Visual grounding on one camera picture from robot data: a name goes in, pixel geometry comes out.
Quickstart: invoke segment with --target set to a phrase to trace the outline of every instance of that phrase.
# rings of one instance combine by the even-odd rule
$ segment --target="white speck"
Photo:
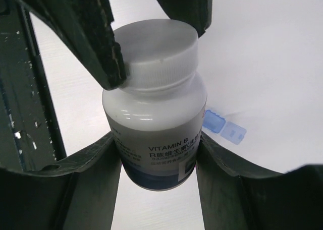
[[[18,138],[18,139],[21,139],[20,131],[15,133],[15,137]]]
[[[12,120],[12,115],[11,114],[9,114],[9,118],[10,118],[11,127],[15,128],[15,122]]]
[[[37,145],[35,142],[32,142],[32,145],[34,146],[34,149],[36,150],[37,149]]]

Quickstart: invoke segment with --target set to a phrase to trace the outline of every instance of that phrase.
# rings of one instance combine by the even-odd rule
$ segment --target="bottle label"
[[[172,176],[177,182],[193,171],[205,106],[189,122],[161,131],[124,127],[107,115],[123,164],[145,175]]]

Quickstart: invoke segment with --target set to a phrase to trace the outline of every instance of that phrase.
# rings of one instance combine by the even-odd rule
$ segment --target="bottle cap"
[[[198,65],[196,30],[170,19],[145,20],[118,28],[127,80],[122,87],[135,91],[157,91],[180,84]]]

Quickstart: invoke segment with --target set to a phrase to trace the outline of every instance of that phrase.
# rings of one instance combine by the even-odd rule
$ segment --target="plastic bottle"
[[[102,101],[124,169],[143,188],[171,189],[194,170],[203,124],[196,30],[156,19],[123,26],[115,38],[128,78]]]

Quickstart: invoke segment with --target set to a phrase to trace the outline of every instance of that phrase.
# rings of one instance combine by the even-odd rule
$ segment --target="vitamin bottle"
[[[103,91],[124,169],[137,185],[167,190],[194,170],[206,103],[196,72],[198,36],[180,21],[139,21],[115,31],[127,80]]]

